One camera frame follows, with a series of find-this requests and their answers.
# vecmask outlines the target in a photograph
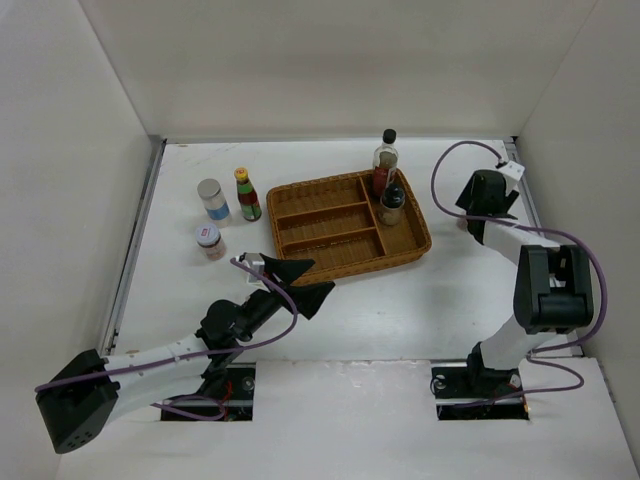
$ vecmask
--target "blue label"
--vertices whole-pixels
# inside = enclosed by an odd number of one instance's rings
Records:
[[[224,205],[217,210],[209,210],[207,208],[207,213],[209,217],[211,217],[211,220],[223,220],[229,216],[229,205],[225,202]]]

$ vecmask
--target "robotic arm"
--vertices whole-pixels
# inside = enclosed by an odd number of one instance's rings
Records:
[[[318,312],[335,286],[333,282],[291,286],[313,266],[313,260],[281,261],[264,255],[262,259],[264,275],[291,297],[298,312],[307,319]],[[98,373],[99,378],[46,388],[36,395],[56,453],[84,446],[108,423],[154,402],[194,392],[215,395],[226,381],[226,367],[242,353],[238,341],[250,341],[280,307],[291,311],[279,293],[256,290],[243,305],[216,301],[195,333],[169,345],[107,357],[100,357],[96,350],[80,353],[52,382],[102,372]],[[209,350],[225,353],[197,355]],[[161,365],[136,369],[154,362]],[[117,376],[108,373],[122,369],[131,371]]]
[[[476,218],[512,219],[508,210],[518,196],[513,188],[523,172],[514,162],[476,171],[456,205]],[[486,220],[469,220],[467,230],[517,265],[513,314],[472,349],[466,367],[433,368],[434,378],[446,378],[434,392],[440,399],[494,398],[521,390],[518,365],[526,355],[593,318],[589,259],[581,248]]]

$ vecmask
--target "white wall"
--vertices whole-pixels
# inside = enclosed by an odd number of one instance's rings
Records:
[[[81,0],[149,133],[518,134],[594,0]]]
[[[76,0],[0,0],[0,479],[51,479],[33,388],[94,345],[150,144]]]
[[[543,223],[584,238],[608,278],[604,365],[640,461],[640,2],[601,0],[518,145]]]

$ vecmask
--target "jar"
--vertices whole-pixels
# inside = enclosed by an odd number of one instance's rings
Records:
[[[384,190],[382,197],[380,197],[380,207],[378,209],[378,218],[383,224],[393,226],[400,222],[404,199],[404,190],[395,183],[390,184]]]
[[[209,218],[218,228],[226,227],[231,223],[229,205],[224,198],[220,183],[213,178],[207,178],[198,184],[198,195]]]
[[[220,230],[213,223],[205,223],[196,229],[196,241],[209,260],[219,260],[227,252]]]

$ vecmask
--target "bottle cap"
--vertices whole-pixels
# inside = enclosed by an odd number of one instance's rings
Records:
[[[198,184],[198,195],[203,200],[208,200],[220,193],[220,183],[213,178],[207,178]]]
[[[382,134],[382,141],[384,143],[392,144],[396,141],[396,135],[397,134],[395,130],[387,128]]]
[[[380,199],[387,208],[399,208],[404,204],[404,190],[401,186],[390,183]]]
[[[233,172],[233,175],[236,177],[236,180],[243,182],[249,178],[249,172],[244,167],[236,168],[236,171]]]
[[[201,247],[210,247],[220,239],[220,230],[213,223],[205,223],[196,229],[196,241]]]

